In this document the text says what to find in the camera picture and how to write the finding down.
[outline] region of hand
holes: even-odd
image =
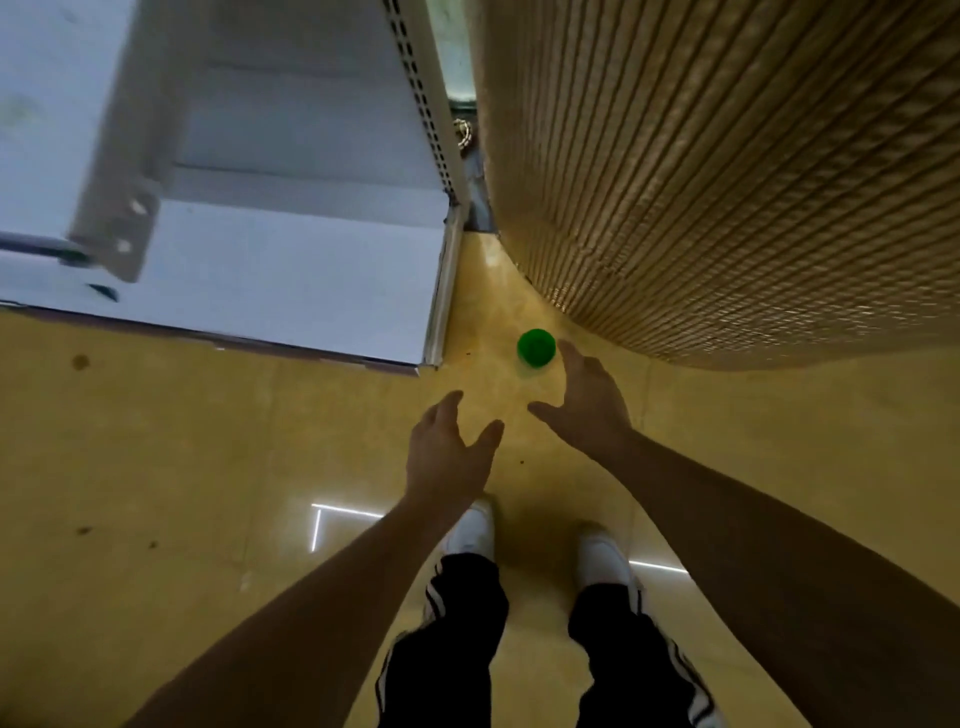
[[[503,437],[503,423],[494,420],[467,447],[457,426],[457,405],[463,398],[463,392],[450,392],[424,412],[410,435],[407,454],[405,498],[449,510],[454,517],[483,493]]]
[[[557,342],[564,358],[564,404],[532,401],[527,409],[568,445],[597,461],[615,450],[633,431],[630,413],[613,377],[600,360],[584,357],[568,341]]]

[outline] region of golden wall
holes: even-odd
[[[468,0],[508,253],[693,366],[960,340],[960,6]]]

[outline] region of white sneaker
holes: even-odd
[[[593,584],[623,584],[630,598],[630,610],[639,613],[639,582],[634,569],[610,531],[598,525],[581,532],[577,547],[577,588],[582,591]]]
[[[440,543],[444,556],[476,553],[493,561],[493,505],[487,498],[475,500]]]

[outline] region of white shelving unit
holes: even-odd
[[[421,0],[179,1],[0,9],[0,301],[439,364],[468,194]]]

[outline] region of left hand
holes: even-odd
[[[459,517],[487,485],[493,455],[503,437],[503,423],[494,420],[469,447],[460,437],[457,406],[461,391],[423,413],[410,435],[406,499],[449,510]]]

